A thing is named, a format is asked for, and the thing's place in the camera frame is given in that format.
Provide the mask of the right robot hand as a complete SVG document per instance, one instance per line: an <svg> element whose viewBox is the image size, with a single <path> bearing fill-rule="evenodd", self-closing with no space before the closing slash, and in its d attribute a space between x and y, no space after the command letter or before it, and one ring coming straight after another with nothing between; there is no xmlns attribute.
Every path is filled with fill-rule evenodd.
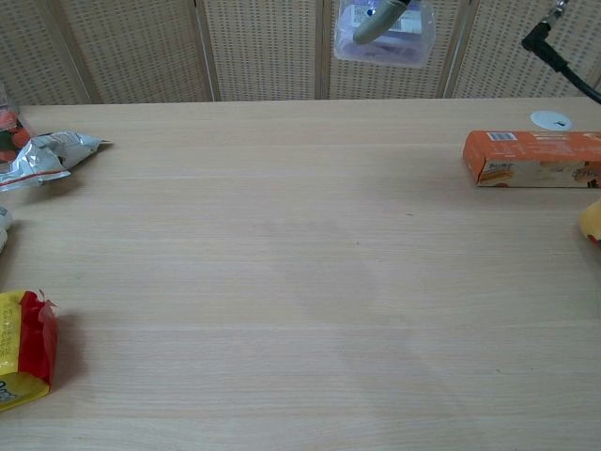
<svg viewBox="0 0 601 451"><path fill-rule="evenodd" d="M375 13L355 30L353 41L365 45L382 36L407 10L409 3L409 0L381 1Z"/></svg>

